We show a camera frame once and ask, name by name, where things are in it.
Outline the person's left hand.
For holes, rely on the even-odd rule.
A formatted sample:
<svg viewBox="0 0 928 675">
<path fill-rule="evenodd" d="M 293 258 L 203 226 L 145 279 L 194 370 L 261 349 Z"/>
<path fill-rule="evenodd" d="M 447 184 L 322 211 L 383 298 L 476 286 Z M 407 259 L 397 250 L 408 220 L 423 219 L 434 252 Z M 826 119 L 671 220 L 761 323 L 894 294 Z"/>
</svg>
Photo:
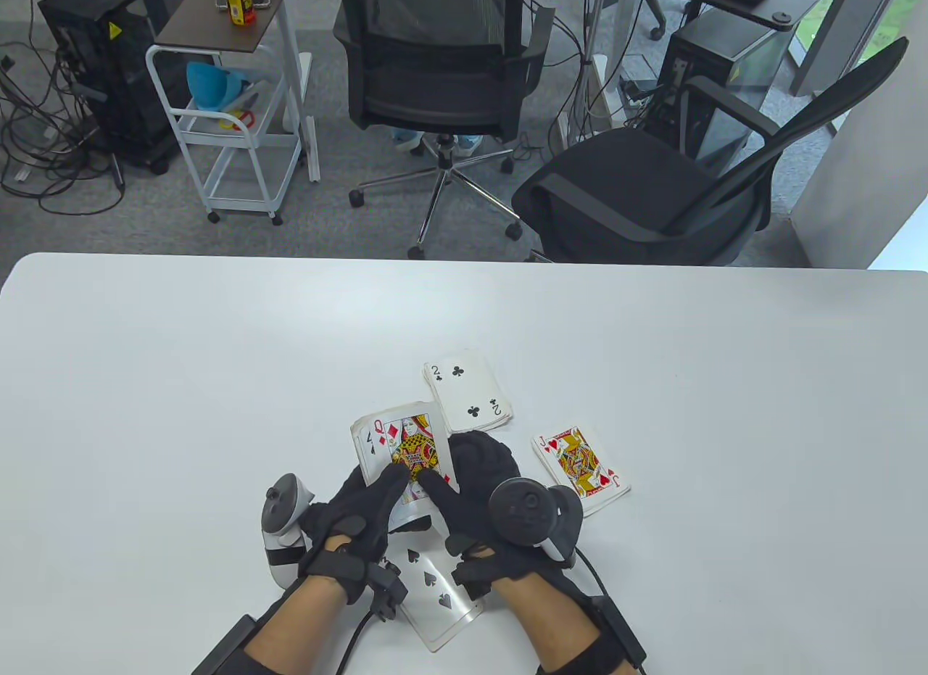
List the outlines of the person's left hand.
<svg viewBox="0 0 928 675">
<path fill-rule="evenodd" d="M 390 463 L 371 484 L 360 467 L 328 502 L 314 502 L 299 519 L 310 547 L 298 563 L 298 576 L 332 578 L 354 605 L 368 585 L 388 545 L 388 523 L 411 480 L 401 463 Z"/>
</svg>

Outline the person's right hand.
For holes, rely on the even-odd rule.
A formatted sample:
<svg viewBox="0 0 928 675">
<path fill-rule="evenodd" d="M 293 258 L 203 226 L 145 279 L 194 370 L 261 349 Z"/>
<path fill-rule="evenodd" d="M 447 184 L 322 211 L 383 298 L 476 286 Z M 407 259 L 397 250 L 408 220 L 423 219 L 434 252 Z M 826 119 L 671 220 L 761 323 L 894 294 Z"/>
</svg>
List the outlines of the person's right hand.
<svg viewBox="0 0 928 675">
<path fill-rule="evenodd" d="M 537 573 L 584 608 L 591 602 L 564 576 L 576 563 L 583 508 L 570 487 L 546 487 L 521 475 L 510 449 L 483 431 L 452 434 L 457 489 L 434 470 L 418 483 L 443 516 L 445 548 L 460 557 L 452 576 L 471 599 L 501 579 Z"/>
</svg>

